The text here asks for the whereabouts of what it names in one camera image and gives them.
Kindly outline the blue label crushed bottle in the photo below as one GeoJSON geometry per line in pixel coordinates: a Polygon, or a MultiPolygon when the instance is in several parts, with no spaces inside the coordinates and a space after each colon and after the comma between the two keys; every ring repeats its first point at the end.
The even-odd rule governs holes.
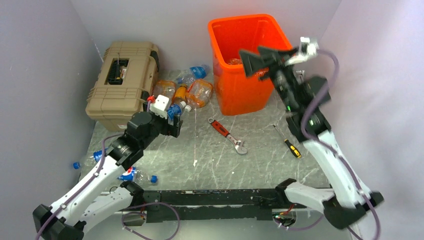
{"type": "Polygon", "coordinates": [[[176,116],[181,116],[185,112],[190,112],[192,107],[187,105],[185,101],[179,101],[172,104],[167,110],[167,116],[170,121],[173,121],[176,116]]]}

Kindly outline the clear bottle orange label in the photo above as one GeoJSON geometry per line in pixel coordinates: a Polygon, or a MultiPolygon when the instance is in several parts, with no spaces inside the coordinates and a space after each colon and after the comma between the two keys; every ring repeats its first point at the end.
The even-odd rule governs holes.
{"type": "Polygon", "coordinates": [[[228,65],[242,65],[243,61],[240,58],[231,58],[226,62],[228,65]]]}

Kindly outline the crushed orange label bottle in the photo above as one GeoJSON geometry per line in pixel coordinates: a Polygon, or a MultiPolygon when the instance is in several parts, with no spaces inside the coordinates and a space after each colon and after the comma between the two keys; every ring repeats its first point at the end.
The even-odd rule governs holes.
{"type": "Polygon", "coordinates": [[[186,92],[187,105],[192,109],[203,108],[210,100],[213,85],[204,79],[195,80],[186,92]]]}

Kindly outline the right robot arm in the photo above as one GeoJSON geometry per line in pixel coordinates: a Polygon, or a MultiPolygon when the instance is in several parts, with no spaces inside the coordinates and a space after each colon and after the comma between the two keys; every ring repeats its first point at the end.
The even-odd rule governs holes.
{"type": "Polygon", "coordinates": [[[270,80],[289,112],[286,119],[292,135],[315,158],[332,187],[331,190],[306,186],[287,179],[276,187],[276,203],[287,208],[292,203],[320,212],[339,230],[349,229],[384,201],[378,191],[371,191],[354,172],[340,150],[332,128],[320,111],[330,100],[329,88],[339,74],[339,61],[328,50],[308,50],[305,46],[290,50],[258,47],[258,52],[240,50],[239,56],[247,77],[259,71],[261,80],[270,80]],[[300,82],[294,65],[315,56],[326,55],[334,63],[330,79],[314,75],[300,82]]]}

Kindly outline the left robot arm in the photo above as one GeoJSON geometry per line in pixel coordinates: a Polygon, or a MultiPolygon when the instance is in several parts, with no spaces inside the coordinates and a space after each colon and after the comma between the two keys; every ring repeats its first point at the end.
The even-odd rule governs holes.
{"type": "Polygon", "coordinates": [[[117,134],[108,148],[102,149],[101,160],[80,182],[51,205],[36,207],[32,213],[37,231],[35,239],[81,240],[89,227],[112,213],[126,208],[139,209],[145,200],[144,190],[132,181],[123,182],[101,205],[93,201],[141,159],[144,150],[159,135],[177,138],[182,124],[178,115],[169,123],[153,112],[135,113],[127,129],[117,134]]]}

